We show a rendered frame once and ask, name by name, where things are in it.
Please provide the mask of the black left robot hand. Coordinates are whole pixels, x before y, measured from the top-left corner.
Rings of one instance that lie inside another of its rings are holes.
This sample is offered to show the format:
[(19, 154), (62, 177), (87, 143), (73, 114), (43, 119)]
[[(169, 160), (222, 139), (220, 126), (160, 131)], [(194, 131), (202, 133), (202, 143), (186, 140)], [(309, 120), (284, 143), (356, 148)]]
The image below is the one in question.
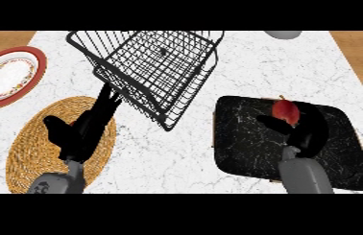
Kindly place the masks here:
[(84, 163), (92, 158), (121, 101), (120, 93), (111, 94), (111, 86), (107, 83), (92, 109), (83, 112), (73, 125), (53, 115), (43, 119), (49, 130), (49, 140), (61, 147), (58, 156), (61, 160)]

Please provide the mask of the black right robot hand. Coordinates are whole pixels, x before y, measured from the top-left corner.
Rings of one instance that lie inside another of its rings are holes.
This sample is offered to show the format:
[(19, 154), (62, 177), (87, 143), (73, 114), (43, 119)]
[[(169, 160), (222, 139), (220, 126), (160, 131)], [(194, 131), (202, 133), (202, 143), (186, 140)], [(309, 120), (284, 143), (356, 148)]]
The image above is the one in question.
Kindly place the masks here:
[(300, 158), (313, 158), (322, 151), (329, 139), (328, 122), (316, 105), (294, 102), (300, 112), (298, 125), (292, 127), (282, 119), (270, 115), (259, 115), (257, 121), (273, 131), (287, 135), (287, 145), (300, 149)]

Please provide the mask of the red pear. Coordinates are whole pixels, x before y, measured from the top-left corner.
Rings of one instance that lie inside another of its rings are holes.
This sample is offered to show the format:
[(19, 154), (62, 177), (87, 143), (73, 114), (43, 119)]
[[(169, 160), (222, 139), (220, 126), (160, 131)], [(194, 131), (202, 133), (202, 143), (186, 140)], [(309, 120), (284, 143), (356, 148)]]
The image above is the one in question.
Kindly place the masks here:
[(291, 126), (295, 126), (300, 122), (301, 111), (298, 106), (284, 96), (279, 96), (279, 100), (272, 105), (272, 116)]

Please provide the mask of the black marble tray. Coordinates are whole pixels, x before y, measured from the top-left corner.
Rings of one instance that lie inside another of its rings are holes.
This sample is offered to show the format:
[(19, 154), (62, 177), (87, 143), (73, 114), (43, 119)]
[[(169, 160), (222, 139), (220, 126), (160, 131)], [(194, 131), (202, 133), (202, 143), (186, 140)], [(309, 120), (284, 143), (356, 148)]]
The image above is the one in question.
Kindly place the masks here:
[[(279, 180), (278, 162), (288, 136), (269, 129), (257, 117), (272, 113), (273, 100), (223, 96), (214, 110), (214, 161), (236, 176)], [(322, 165), (338, 189), (363, 191), (363, 148), (346, 113), (332, 106), (316, 107), (329, 127), (328, 142), (307, 157)]]

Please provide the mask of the round woven wicker placemat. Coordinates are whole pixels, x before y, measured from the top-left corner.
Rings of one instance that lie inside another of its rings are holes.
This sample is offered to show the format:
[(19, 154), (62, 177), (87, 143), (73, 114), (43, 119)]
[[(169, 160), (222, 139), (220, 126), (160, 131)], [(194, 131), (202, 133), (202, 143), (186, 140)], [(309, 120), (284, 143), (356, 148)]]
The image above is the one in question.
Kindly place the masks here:
[[(6, 161), (6, 183), (14, 194), (27, 192), (34, 179), (43, 173), (67, 173), (68, 171), (67, 165), (58, 158), (59, 146), (49, 140), (45, 117), (53, 115), (71, 124), (81, 113), (92, 108), (93, 103), (93, 97), (68, 97), (43, 108), (22, 127)], [(111, 119), (93, 155), (84, 163), (86, 185), (90, 185), (101, 175), (114, 151), (115, 141), (117, 122)]]

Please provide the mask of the red-rimmed white plate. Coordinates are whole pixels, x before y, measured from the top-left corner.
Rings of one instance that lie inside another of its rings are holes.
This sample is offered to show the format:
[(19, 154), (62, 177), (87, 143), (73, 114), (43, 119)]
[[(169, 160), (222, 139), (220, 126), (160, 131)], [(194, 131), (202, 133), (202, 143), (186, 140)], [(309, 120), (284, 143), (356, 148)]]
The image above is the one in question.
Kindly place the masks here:
[(46, 54), (19, 46), (0, 51), (0, 107), (18, 101), (36, 87), (48, 69)]

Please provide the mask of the grey rounded object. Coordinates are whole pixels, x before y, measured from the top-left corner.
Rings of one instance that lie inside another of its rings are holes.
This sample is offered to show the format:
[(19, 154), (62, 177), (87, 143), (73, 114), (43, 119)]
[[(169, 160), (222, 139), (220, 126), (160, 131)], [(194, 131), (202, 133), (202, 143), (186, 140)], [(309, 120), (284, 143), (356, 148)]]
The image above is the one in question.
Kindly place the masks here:
[(294, 39), (301, 33), (301, 31), (267, 31), (267, 35), (276, 39)]

